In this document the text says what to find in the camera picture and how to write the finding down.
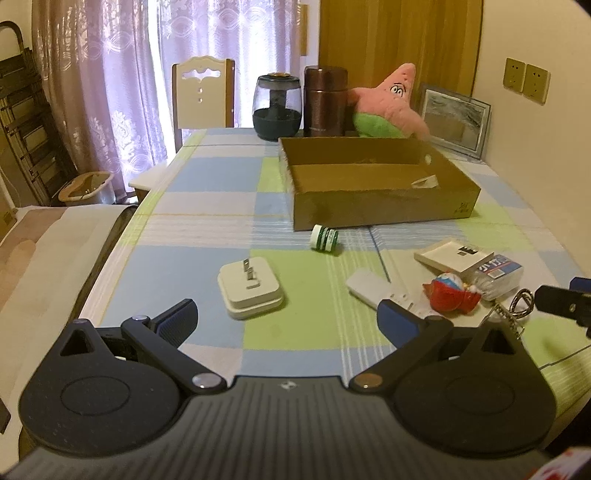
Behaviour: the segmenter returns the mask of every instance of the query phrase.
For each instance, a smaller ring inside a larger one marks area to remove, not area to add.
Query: dark jar
[[[306,67],[304,71],[304,135],[342,137],[347,108],[347,70]]]
[[[252,107],[252,123],[263,140],[293,137],[301,125],[300,79],[288,73],[258,78]]]

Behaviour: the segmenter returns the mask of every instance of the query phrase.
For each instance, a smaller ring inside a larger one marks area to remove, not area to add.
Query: lace curtain
[[[236,124],[251,126],[258,75],[297,71],[296,0],[33,0],[34,51],[78,170],[128,182],[174,151],[173,63],[236,61]]]
[[[236,61],[235,123],[252,127],[256,79],[298,72],[296,0],[161,0],[158,31],[165,72],[190,57]],[[164,77],[171,103],[171,75]]]

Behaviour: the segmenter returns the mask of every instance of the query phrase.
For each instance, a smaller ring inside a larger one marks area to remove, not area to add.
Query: framed picture
[[[431,141],[481,160],[491,106],[471,97],[429,85],[423,86],[420,114]]]

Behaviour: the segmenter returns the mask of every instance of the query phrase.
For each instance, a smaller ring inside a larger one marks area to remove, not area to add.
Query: white remote
[[[378,304],[385,299],[392,300],[407,310],[413,306],[407,293],[397,291],[389,281],[378,277],[367,268],[360,268],[351,275],[347,279],[347,288],[355,297],[374,310],[377,310]]]

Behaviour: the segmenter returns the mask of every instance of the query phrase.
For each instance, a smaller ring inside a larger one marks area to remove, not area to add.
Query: glass jar
[[[300,79],[288,73],[258,78],[252,107],[252,123],[263,140],[293,137],[301,124]]]

